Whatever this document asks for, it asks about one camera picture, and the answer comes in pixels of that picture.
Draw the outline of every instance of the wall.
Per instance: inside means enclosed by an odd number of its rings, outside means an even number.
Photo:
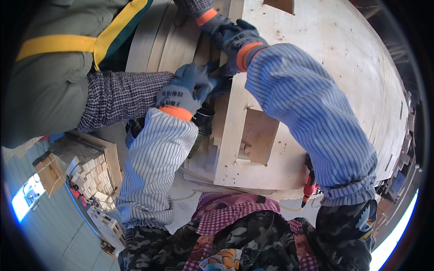
[[[10,194],[35,173],[32,162],[48,149],[48,142],[38,143],[18,158],[5,163]],[[30,210],[20,223],[23,235],[48,270],[118,271],[117,261],[101,249],[101,239],[85,222],[65,186],[50,198],[43,193],[39,205]]]

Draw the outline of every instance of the window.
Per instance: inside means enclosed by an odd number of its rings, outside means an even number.
[[[36,173],[18,190],[12,199],[12,207],[18,221],[24,218],[37,199],[45,192],[39,175]]]

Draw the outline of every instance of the pink checkered apron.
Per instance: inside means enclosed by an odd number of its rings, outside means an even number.
[[[203,193],[197,204],[196,212],[192,216],[192,219],[201,218],[196,231],[200,236],[185,263],[183,271],[200,271],[199,263],[211,256],[214,236],[237,219],[258,211],[273,211],[282,216],[279,201],[265,197],[261,203],[258,203],[257,200],[258,196],[253,194]],[[300,254],[299,249],[297,249],[300,271],[318,271],[312,248],[303,233],[303,224],[295,220],[287,222],[293,232],[296,247],[303,247]]]

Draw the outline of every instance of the cardboard box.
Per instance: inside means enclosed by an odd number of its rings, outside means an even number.
[[[33,166],[41,179],[48,197],[51,197],[65,182],[65,177],[57,166],[54,155],[51,152],[45,153],[33,162]]]

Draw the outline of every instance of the red nail gun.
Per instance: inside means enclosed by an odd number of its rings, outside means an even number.
[[[319,185],[316,183],[315,173],[313,172],[312,162],[309,154],[306,154],[306,161],[304,164],[309,169],[309,176],[307,177],[306,185],[303,188],[303,201],[301,202],[301,208],[303,208],[309,201],[310,196],[318,189]]]

